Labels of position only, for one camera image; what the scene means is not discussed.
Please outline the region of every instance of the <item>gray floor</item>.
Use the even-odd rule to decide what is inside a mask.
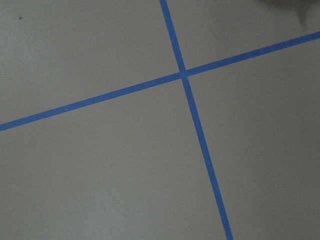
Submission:
[[[320,31],[168,0],[186,68]],[[190,76],[235,240],[320,238],[320,40]],[[157,0],[0,2],[0,125],[178,72]],[[0,132],[2,240],[225,240],[181,80]]]

